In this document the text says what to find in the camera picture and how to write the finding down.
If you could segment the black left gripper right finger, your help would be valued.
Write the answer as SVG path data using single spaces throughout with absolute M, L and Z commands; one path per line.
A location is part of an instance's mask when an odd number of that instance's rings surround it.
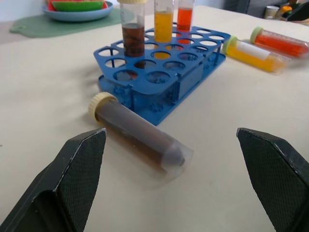
M 309 162 L 286 140 L 238 128 L 250 181 L 276 232 L 309 232 Z

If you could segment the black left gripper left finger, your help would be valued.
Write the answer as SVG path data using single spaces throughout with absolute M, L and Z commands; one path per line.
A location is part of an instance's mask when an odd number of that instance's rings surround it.
M 106 129 L 79 134 L 33 179 L 0 232 L 84 232 L 97 192 Z

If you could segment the brown liquid tube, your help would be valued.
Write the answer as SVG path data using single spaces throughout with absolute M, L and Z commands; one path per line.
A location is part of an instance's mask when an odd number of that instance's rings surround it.
M 117 0 L 120 4 L 124 54 L 135 58 L 144 55 L 146 0 Z
M 163 132 L 118 99 L 100 92 L 90 101 L 91 117 L 108 129 L 119 143 L 147 166 L 151 185 L 165 185 L 180 176 L 190 164 L 193 150 Z

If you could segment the yellow liquid tube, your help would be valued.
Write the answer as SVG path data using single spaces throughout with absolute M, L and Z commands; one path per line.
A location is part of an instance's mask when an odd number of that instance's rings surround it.
M 223 52 L 230 58 L 268 73 L 280 73 L 291 62 L 288 57 L 246 43 L 235 36 L 224 43 Z
M 169 43 L 172 40 L 174 0 L 154 1 L 154 40 Z

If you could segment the orange liquid tube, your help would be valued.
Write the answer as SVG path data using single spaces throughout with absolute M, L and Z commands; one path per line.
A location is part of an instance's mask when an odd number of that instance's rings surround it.
M 177 15 L 178 32 L 189 33 L 191 31 L 194 4 L 195 0 L 179 0 Z
M 252 44 L 295 58 L 309 56 L 309 42 L 256 27 L 250 37 Z

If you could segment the blue test tube rack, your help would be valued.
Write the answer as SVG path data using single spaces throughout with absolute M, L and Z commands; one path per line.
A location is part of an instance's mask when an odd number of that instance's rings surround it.
M 193 26 L 190 32 L 173 29 L 171 42 L 159 43 L 154 30 L 148 29 L 141 57 L 126 57 L 122 41 L 94 52 L 102 70 L 98 85 L 158 125 L 225 61 L 220 50 L 229 38 L 227 33 Z

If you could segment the green silicone mat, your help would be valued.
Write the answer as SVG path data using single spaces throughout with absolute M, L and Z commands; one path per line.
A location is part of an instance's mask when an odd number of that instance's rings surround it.
M 28 38 L 50 38 L 64 36 L 91 29 L 98 29 L 121 23 L 120 9 L 114 8 L 107 16 L 87 22 L 62 22 L 46 15 L 19 19 L 13 23 L 9 32 Z

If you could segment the black tray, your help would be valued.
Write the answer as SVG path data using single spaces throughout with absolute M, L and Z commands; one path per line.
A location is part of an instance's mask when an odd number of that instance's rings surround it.
M 292 10 L 284 13 L 281 21 L 309 24 L 309 1 L 290 4 Z

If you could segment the white paper cup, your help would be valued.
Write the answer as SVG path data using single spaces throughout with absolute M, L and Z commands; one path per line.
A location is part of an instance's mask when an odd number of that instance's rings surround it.
M 264 19 L 275 19 L 279 9 L 278 6 L 267 6 L 265 8 Z

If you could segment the light blue plate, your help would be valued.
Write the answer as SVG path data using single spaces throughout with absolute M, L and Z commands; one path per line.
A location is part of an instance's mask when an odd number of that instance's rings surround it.
M 109 16 L 113 3 L 106 0 L 50 0 L 42 10 L 57 21 L 88 22 Z

